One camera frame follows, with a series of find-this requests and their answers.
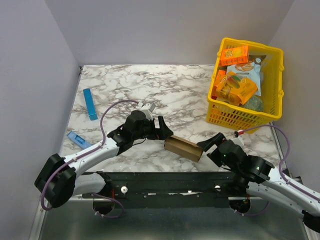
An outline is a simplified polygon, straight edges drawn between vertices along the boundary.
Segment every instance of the blue package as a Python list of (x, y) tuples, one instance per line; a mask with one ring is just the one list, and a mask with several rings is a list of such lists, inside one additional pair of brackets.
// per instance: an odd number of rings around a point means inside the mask
[(82, 137), (80, 137), (74, 131), (69, 132), (67, 137), (82, 149), (87, 149), (88, 147), (92, 146), (92, 144), (90, 142), (84, 140)]
[(96, 113), (94, 100), (92, 99), (90, 88), (83, 89), (84, 100), (86, 104), (86, 108), (88, 110), (88, 115), (91, 121), (97, 120), (98, 116)]

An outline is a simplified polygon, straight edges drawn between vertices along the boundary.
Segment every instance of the wall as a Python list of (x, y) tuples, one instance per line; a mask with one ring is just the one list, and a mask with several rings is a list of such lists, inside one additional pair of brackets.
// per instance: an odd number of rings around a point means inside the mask
[(0, 239), (28, 239), (36, 176), (59, 151), (79, 67), (43, 0), (0, 7)]
[[(287, 165), (294, 176), (320, 192), (320, 1), (296, 0), (270, 45), (284, 51), (283, 115), (276, 122), (288, 134)], [(280, 138), (281, 147), (286, 143)]]
[(81, 64), (212, 64), (224, 37), (268, 44), (292, 0), (46, 0)]

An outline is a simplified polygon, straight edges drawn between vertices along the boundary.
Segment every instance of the yellow plastic basket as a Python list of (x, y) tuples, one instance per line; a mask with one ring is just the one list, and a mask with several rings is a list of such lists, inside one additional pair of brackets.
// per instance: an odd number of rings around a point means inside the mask
[[(266, 55), (261, 63), (261, 71), (264, 80), (261, 85), (261, 98), (264, 103), (264, 111), (258, 112), (245, 109), (239, 106), (230, 105), (226, 102), (217, 101), (211, 98), (214, 81), (219, 67), (222, 50), (249, 46), (250, 55)], [(220, 50), (212, 74), (212, 81), (207, 100), (209, 102), (206, 121), (234, 130), (244, 130), (257, 125), (267, 124), (270, 121), (278, 120), (282, 115), (282, 72), (284, 70), (284, 52), (280, 48), (266, 46), (261, 43), (246, 40), (236, 40), (225, 37), (222, 39)]]

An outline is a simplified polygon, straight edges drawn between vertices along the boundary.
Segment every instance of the orange box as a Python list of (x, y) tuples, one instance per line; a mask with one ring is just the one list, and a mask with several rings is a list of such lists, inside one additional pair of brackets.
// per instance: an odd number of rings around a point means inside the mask
[(219, 70), (218, 73), (216, 74), (214, 83), (213, 83), (213, 90), (212, 90), (212, 98), (213, 97), (220, 97), (220, 95), (217, 95), (217, 85), (220, 83), (218, 82), (218, 78), (220, 78), (221, 76), (225, 75), (226, 71), (225, 70)]
[(244, 45), (222, 50), (220, 57), (221, 66), (247, 63), (249, 60), (248, 48), (248, 45)]

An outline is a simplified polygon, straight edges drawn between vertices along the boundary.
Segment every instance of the marble table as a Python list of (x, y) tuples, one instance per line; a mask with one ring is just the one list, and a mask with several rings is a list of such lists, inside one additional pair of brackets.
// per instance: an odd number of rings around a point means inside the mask
[[(100, 117), (114, 102), (134, 99), (154, 102), (153, 114), (162, 115), (176, 136), (197, 143), (218, 132), (232, 138), (233, 130), (206, 122), (207, 94), (214, 65), (86, 65), (83, 67), (74, 99), (67, 132), (94, 144), (102, 139)], [(90, 88), (98, 120), (89, 119), (83, 89)], [(136, 105), (121, 103), (104, 118), (106, 132), (123, 124)], [(272, 131), (268, 127), (253, 134), (242, 135), (245, 152), (279, 164), (279, 153)], [(61, 156), (81, 149), (65, 137)], [(107, 159), (91, 171), (107, 172), (203, 172), (224, 171), (205, 154), (199, 162), (164, 150), (164, 142), (146, 140), (123, 154)]]

